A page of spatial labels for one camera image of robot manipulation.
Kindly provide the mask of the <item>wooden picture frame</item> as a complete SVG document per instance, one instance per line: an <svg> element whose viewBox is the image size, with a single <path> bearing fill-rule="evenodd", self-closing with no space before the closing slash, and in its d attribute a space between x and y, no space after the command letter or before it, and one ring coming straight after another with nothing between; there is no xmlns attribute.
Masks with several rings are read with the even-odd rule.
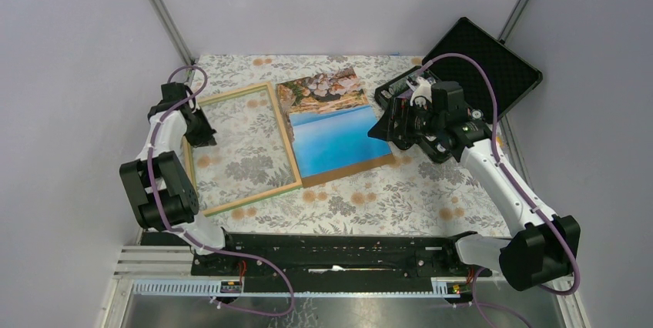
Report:
<svg viewBox="0 0 653 328"><path fill-rule="evenodd" d="M183 146L186 172L205 216L302 186L283 116L270 83L197 100L215 129L214 146Z"/></svg>

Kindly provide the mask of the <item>brown backing board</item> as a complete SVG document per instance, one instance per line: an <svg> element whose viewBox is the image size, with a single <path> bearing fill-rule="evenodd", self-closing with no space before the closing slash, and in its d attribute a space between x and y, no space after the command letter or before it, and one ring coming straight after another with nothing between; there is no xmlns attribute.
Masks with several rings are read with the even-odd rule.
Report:
<svg viewBox="0 0 653 328"><path fill-rule="evenodd" d="M344 166L339 169L333 169L326 172L322 172L320 174L307 176L306 178L302 178L302 186L303 188L318 186L330 181L334 181L336 179L352 176L360 172L375 169L381 166L386 166L389 164L393 164L395 162L396 159L393 154L381 156L375 159L358 162L349 166Z"/></svg>

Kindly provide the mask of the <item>sea landscape photo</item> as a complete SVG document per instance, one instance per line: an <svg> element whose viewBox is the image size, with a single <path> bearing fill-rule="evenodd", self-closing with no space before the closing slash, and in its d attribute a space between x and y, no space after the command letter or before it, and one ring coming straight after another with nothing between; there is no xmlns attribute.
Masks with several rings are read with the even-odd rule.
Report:
<svg viewBox="0 0 653 328"><path fill-rule="evenodd" d="M282 82L275 93L302 178L393 154L367 136L377 117L352 67Z"/></svg>

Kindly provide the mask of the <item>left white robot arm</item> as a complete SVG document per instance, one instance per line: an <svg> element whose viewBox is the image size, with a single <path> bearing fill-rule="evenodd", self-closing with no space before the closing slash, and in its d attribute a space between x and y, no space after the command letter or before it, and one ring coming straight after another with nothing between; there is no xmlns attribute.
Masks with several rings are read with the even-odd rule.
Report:
<svg viewBox="0 0 653 328"><path fill-rule="evenodd" d="M236 270L239 255L226 235L199 210L199 197L182 163L184 147L214 146L215 130L182 83L162 85L162 100L148 114L149 132L141 152L119 167L136 222L142 229L170 233L197 255L209 255L219 274Z"/></svg>

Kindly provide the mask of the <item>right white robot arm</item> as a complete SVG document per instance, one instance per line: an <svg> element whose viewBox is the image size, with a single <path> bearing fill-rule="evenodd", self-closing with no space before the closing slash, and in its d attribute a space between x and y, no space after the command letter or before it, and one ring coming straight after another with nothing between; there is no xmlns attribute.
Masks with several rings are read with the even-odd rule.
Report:
<svg viewBox="0 0 653 328"><path fill-rule="evenodd" d="M446 272L459 276L471 266L499 271L518 291L540 287L559 296L575 293L581 281L576 255L580 226L559 216L534 194L505 159L496 129L466 102L457 82L399 81L377 88L383 115L370 138L408 149L419 142L440 145L480 183L500 210L510 239L465 233L443 252Z"/></svg>

